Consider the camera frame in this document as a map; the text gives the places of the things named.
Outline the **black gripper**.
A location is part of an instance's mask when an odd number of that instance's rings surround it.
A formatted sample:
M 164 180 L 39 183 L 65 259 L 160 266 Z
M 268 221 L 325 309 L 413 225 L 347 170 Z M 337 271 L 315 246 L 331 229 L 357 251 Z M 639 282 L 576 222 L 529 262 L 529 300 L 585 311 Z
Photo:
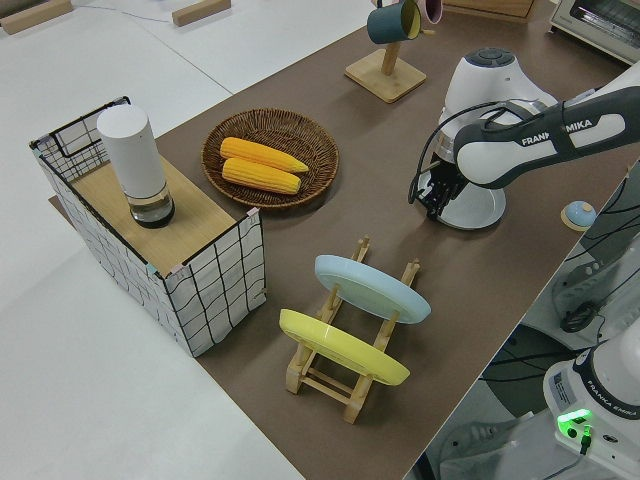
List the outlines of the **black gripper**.
M 468 184 L 454 163 L 437 160 L 430 165 L 431 191 L 422 191 L 418 195 L 420 204 L 426 210 L 429 220 L 437 221 L 442 210 L 455 200 Z

